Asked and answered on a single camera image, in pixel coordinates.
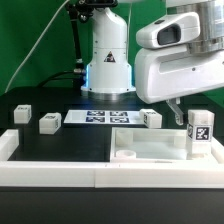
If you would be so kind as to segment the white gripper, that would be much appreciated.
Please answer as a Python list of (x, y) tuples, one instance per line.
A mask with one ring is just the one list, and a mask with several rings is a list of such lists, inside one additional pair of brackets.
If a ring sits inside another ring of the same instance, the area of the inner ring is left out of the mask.
[(224, 87), (224, 50), (191, 52), (189, 44), (199, 34), (195, 12), (165, 15), (136, 34), (141, 46), (135, 58), (136, 93), (148, 104), (167, 100), (179, 126), (184, 113), (177, 97)]

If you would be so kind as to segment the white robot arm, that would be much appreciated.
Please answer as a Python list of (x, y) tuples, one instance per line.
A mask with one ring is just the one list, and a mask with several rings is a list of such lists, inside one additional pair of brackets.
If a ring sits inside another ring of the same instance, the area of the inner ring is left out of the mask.
[(165, 101), (181, 125), (180, 97), (224, 87), (224, 0), (165, 2), (166, 15), (136, 34), (134, 66), (126, 22), (108, 3), (91, 3), (93, 56), (82, 91), (103, 100), (136, 92), (148, 104)]

